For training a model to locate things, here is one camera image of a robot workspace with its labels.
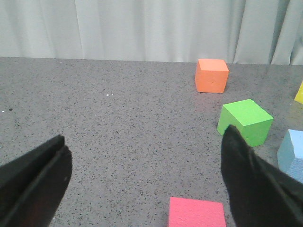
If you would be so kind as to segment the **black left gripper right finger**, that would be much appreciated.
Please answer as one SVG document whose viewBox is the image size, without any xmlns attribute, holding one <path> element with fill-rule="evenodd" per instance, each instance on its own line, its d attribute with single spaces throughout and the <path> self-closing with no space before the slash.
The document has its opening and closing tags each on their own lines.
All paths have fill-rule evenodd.
<svg viewBox="0 0 303 227">
<path fill-rule="evenodd" d="M 255 154 L 236 126 L 221 145 L 221 173 L 238 227 L 301 227 L 303 185 Z"/>
</svg>

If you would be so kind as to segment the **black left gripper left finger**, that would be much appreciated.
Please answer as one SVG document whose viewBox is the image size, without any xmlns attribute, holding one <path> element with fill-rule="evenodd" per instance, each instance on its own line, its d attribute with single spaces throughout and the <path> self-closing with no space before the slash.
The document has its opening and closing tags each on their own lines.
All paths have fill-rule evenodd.
<svg viewBox="0 0 303 227">
<path fill-rule="evenodd" d="M 62 135 L 1 166 L 0 225 L 49 226 L 71 173 L 71 151 Z"/>
</svg>

